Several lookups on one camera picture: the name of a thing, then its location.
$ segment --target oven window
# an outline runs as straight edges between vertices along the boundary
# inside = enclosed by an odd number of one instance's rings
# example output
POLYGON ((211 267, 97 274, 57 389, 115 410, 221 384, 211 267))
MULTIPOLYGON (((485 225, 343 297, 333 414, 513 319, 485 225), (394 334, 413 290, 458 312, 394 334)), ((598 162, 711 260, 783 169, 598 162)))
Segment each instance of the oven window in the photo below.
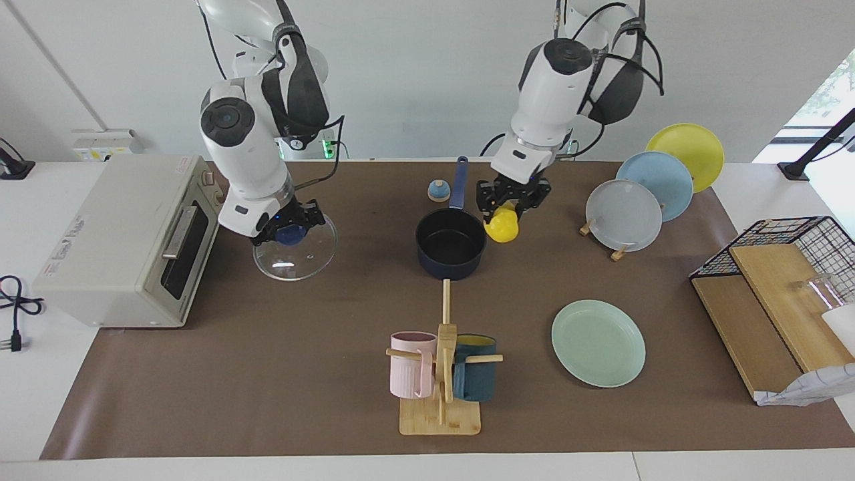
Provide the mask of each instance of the oven window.
POLYGON ((196 262, 196 256, 199 254, 199 247, 202 246, 202 240, 208 230, 208 216, 205 215, 202 206, 197 201, 194 200, 193 205, 197 208, 196 216, 187 231, 184 246, 181 248, 177 259, 169 260, 166 263, 166 269, 163 270, 161 276, 161 285, 177 300, 181 299, 181 295, 184 293, 184 287, 190 278, 190 271, 196 262))

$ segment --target brown table mat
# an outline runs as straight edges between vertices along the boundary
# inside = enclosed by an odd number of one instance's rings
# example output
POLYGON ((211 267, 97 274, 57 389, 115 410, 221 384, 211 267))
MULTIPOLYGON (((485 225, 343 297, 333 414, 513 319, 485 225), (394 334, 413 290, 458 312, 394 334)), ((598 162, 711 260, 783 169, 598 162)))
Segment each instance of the brown table mat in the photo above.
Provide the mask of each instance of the brown table mat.
MULTIPOLYGON (((289 164, 295 179, 329 164, 289 164)), ((584 223, 588 194, 616 163, 562 163, 554 190, 507 245, 452 287, 452 322, 498 339, 496 396, 473 437, 398 434, 389 335, 435 331, 441 282, 416 260, 426 195, 453 163, 343 163, 317 197, 339 231, 333 262, 307 281, 259 272, 249 241, 221 229, 186 327, 101 330, 42 459, 298 454, 517 453, 838 448, 855 436, 832 401, 757 407, 687 276, 734 229, 711 190, 644 251, 613 263, 584 223), (644 335, 644 370, 597 389, 562 368, 550 329, 580 299, 622 308, 644 335)), ((471 166, 474 180, 492 179, 471 166)))

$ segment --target white wall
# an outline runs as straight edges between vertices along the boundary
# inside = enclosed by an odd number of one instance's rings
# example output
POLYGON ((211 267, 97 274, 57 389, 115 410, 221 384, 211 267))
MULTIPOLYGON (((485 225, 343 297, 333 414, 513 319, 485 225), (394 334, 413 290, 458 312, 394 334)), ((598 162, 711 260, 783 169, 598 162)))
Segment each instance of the white wall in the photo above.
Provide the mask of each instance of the white wall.
MULTIPOLYGON (((198 106, 218 73, 192 0, 3 2, 110 128, 134 129, 152 152, 205 153, 198 106)), ((554 2, 288 4, 329 61, 327 91, 333 114, 347 114, 354 157, 450 157, 476 155, 506 129, 525 56, 551 36, 554 2)), ((633 116, 587 157, 625 158, 661 127, 697 122, 721 137, 729 161, 750 162, 855 46, 851 8, 851 0, 649 0, 666 96, 647 84, 633 116)), ((228 69, 240 43, 213 30, 228 69)), ((0 32, 0 135, 25 156, 68 158, 65 133, 92 128, 92 119, 26 43, 14 28, 0 32)))

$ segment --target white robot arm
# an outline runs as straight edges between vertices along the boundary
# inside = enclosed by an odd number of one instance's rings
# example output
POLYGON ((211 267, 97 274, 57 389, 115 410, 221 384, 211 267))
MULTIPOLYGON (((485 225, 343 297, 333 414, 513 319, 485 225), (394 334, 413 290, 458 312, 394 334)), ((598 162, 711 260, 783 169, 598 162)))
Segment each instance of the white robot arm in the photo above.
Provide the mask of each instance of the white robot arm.
MULTIPOLYGON (((568 38, 556 38, 528 55, 519 83, 520 97, 510 130, 493 157, 495 181, 478 182, 484 220, 502 204, 516 200, 516 214, 536 208, 551 191, 544 169, 569 141, 572 121, 586 116, 603 126, 629 116, 641 95, 641 64, 646 36, 645 0, 639 13, 625 3, 576 0, 564 23, 568 38)), ((662 67, 659 80, 662 90, 662 67)))
POLYGON ((233 33, 270 39, 280 65, 263 74, 219 81, 202 102, 199 127, 205 146, 230 184, 220 224, 255 245, 276 240, 280 229, 292 225, 305 232, 323 224, 316 201, 297 201, 274 141, 281 137, 299 151, 330 127, 322 80, 290 10, 282 0, 199 4, 213 22, 233 33))

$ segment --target pink mug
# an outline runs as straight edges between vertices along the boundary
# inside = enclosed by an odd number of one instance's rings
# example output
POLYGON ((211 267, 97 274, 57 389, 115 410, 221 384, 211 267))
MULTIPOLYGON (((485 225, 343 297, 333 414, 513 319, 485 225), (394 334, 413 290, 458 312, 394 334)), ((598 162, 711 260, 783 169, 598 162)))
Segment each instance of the pink mug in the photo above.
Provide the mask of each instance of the pink mug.
POLYGON ((422 360, 392 356, 389 391, 404 399, 424 399, 433 394, 433 355, 436 335, 429 332, 403 331, 392 334, 392 349, 419 353, 422 360))

